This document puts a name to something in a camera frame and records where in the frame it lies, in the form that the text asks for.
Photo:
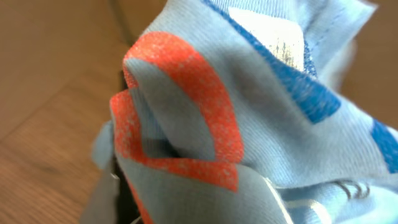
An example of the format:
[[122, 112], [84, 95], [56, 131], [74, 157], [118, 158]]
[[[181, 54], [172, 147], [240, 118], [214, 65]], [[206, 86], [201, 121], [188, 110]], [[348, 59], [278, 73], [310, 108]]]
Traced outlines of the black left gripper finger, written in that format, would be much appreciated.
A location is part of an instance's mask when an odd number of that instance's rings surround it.
[[119, 179], [119, 190], [116, 198], [116, 223], [143, 224], [136, 201], [116, 158], [114, 158], [114, 174]]

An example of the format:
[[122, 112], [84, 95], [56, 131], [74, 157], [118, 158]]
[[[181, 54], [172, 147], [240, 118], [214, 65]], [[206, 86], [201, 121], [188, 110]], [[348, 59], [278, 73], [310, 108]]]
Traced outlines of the light blue t-shirt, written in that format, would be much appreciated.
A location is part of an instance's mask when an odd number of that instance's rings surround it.
[[123, 58], [81, 223], [396, 223], [397, 131], [336, 86], [367, 1], [169, 0]]

